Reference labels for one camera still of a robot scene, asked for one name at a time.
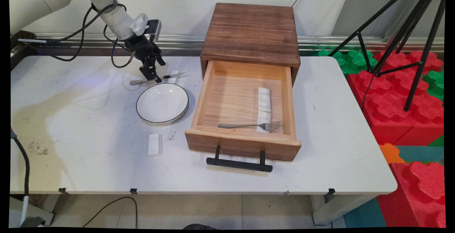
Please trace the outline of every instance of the white plate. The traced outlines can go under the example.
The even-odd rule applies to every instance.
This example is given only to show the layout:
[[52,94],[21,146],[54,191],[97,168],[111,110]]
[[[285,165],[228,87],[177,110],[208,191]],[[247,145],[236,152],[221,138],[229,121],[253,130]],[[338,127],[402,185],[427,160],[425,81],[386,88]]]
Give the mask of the white plate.
[[145,90],[136,102],[139,116],[152,124],[167,124],[181,117],[188,108],[188,93],[171,83]]

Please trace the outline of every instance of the white table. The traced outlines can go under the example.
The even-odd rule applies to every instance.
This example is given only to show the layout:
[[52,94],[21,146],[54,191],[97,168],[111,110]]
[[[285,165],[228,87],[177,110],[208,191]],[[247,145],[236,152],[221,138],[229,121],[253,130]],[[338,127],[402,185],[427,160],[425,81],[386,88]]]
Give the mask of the white table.
[[[314,195],[318,224],[397,188],[335,59],[301,57],[293,92],[302,148],[293,162],[266,160],[271,173],[207,165],[214,154],[189,150],[184,133],[203,82],[200,59],[164,60],[159,75],[186,72],[178,84],[190,105],[180,121],[150,126],[135,104],[152,84],[129,85],[143,78],[139,61],[117,69],[109,57],[25,58],[11,72],[11,126],[30,159],[30,193],[58,194],[66,188],[69,194],[130,194],[136,188],[138,194]],[[149,134],[162,134],[159,157],[148,157]],[[10,193],[23,193],[25,165],[13,140],[10,164]],[[338,196],[325,204],[320,197],[329,188]]]

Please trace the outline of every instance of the fork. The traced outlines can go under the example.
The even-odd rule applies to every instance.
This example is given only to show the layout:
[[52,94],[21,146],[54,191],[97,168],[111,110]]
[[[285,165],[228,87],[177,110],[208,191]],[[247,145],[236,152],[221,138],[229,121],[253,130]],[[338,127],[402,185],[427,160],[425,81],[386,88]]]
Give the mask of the fork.
[[235,128],[235,127],[243,127],[243,126],[259,126],[260,128],[264,129],[265,131],[271,131],[276,128],[280,128],[283,126],[283,121],[272,122],[272,123],[263,123],[260,125],[231,125],[231,124],[218,124],[218,128]]

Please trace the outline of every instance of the red foam block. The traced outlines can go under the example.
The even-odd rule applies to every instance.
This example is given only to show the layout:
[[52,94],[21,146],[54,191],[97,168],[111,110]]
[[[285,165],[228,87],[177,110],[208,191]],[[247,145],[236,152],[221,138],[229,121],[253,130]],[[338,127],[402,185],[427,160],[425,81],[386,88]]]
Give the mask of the red foam block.
[[[359,74],[349,74],[347,77],[359,107],[362,107],[371,76],[371,73],[364,70]],[[391,86],[385,76],[374,77],[365,97],[363,113],[380,145],[394,143],[412,128],[412,123],[407,118],[408,112],[403,111],[405,103],[390,90]]]
[[[406,71],[400,70],[396,72],[392,72],[389,74],[384,75],[388,81],[392,83],[391,89],[399,95],[406,96],[409,95],[411,91],[412,82],[414,81],[414,77],[416,76],[415,71]],[[423,95],[426,94],[426,89],[428,89],[428,83],[421,80],[417,84],[417,89],[415,95]]]
[[442,101],[426,92],[414,96],[409,109],[412,128],[393,144],[398,146],[428,146],[444,134]]
[[[371,77],[372,74],[368,73],[366,70],[361,71],[359,74],[349,74],[347,77],[348,84],[351,87],[352,93],[354,94],[354,97],[360,107],[362,107],[362,101],[365,91],[371,81]],[[367,98],[370,98],[371,95],[385,95],[389,93],[391,86],[392,84],[385,77],[374,77],[365,101]]]
[[404,106],[392,93],[365,99],[364,116],[378,144],[394,143],[412,128]]
[[391,163],[396,191],[377,197],[387,227],[445,228],[444,167]]
[[[406,55],[406,58],[411,63],[418,62],[422,58],[422,52],[412,51],[410,54]],[[441,72],[441,67],[443,64],[444,61],[438,59],[436,53],[429,53],[427,61],[425,63],[423,74],[428,74],[428,72],[431,70]]]
[[[378,62],[384,55],[385,51],[381,51],[380,53],[377,53],[376,55],[373,56]],[[398,53],[396,54],[393,52],[389,58],[385,61],[385,64],[382,66],[381,71],[387,71],[390,69],[396,69],[398,67],[406,66],[411,64],[411,62],[406,58],[406,55],[404,53]],[[405,71],[411,71],[411,72],[416,72],[417,67],[412,67],[409,69],[403,69]]]

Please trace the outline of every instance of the white block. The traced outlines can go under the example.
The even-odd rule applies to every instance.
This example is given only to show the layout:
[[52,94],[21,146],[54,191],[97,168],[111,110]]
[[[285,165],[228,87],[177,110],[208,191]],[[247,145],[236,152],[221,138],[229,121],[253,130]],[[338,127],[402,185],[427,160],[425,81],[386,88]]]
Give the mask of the white block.
[[157,157],[160,153],[160,134],[150,134],[148,136],[148,156]]
[[[173,75],[173,74],[178,74],[178,71],[177,70],[172,70],[170,75]],[[172,84],[177,84],[177,80],[178,80],[179,77],[175,77],[175,78],[169,78],[167,79],[167,82],[168,83],[172,83]]]
[[[267,112],[264,112],[264,111],[259,111],[259,113],[257,113],[257,124],[263,124],[263,123],[270,123],[270,118],[272,117],[272,115],[270,113],[267,113]],[[262,128],[260,128],[259,126],[256,126],[256,131],[257,132],[266,132],[268,133],[269,131],[266,131]]]
[[259,111],[264,111],[267,113],[271,113],[271,106],[270,106],[270,90],[267,88],[259,87],[258,89],[258,107]]

